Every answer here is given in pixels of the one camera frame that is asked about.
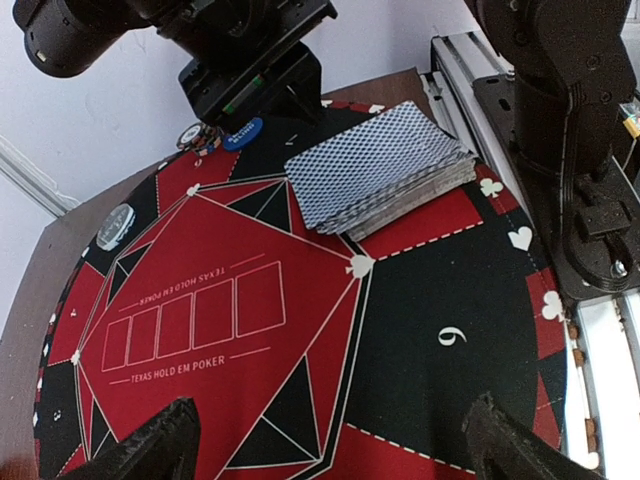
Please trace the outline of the deck of playing cards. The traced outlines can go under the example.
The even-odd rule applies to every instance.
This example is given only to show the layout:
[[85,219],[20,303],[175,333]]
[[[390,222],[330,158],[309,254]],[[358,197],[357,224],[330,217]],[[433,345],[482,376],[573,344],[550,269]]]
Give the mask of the deck of playing cards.
[[375,115],[285,163],[304,225],[355,232],[409,196],[429,201],[475,178],[477,156],[412,101]]

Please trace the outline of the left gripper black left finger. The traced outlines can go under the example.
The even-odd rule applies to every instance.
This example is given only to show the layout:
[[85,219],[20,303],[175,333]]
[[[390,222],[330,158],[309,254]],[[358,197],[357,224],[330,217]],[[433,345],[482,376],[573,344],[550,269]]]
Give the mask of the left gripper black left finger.
[[201,437],[195,401],[178,398],[64,479],[193,479]]

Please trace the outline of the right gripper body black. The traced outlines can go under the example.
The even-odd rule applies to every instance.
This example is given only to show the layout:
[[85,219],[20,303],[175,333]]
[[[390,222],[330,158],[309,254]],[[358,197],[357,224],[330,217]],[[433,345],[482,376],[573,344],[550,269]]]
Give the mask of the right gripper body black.
[[252,65],[237,75],[216,73],[193,60],[178,80],[195,116],[206,125],[224,130],[239,130],[263,115],[311,125],[324,116],[321,64],[301,42],[274,63]]

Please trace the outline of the blue small blind button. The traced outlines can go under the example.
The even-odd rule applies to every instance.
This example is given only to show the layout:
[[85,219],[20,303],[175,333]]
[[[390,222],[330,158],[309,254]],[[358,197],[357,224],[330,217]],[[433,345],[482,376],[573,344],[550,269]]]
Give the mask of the blue small blind button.
[[223,140],[223,148],[228,152],[237,152],[246,148],[258,138],[263,127],[263,119],[254,117],[236,133],[227,135]]

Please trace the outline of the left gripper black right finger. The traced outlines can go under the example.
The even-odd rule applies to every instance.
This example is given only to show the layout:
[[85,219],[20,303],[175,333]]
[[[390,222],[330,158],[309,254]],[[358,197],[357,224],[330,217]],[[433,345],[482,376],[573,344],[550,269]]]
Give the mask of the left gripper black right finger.
[[588,479],[602,476],[551,448],[513,419],[490,393],[471,405],[462,426],[478,479]]

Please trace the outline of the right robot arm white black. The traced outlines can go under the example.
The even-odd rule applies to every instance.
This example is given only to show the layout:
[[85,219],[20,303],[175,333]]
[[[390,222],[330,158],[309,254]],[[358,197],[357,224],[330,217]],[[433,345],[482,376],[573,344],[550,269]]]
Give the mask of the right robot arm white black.
[[[639,284],[639,203],[612,144],[636,86],[625,1],[477,1],[472,13],[515,70],[510,165],[563,293]],[[126,32],[154,28],[190,55],[179,81],[196,117],[235,132],[261,113],[319,121],[321,66],[302,39],[328,1],[18,1],[41,72],[86,71]]]

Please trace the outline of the black dealer button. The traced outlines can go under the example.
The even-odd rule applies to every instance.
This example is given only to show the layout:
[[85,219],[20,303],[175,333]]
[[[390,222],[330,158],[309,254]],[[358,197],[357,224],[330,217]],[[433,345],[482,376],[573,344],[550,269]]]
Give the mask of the black dealer button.
[[135,222],[136,213],[128,203],[116,206],[103,221],[96,236],[96,244],[103,251],[117,248]]

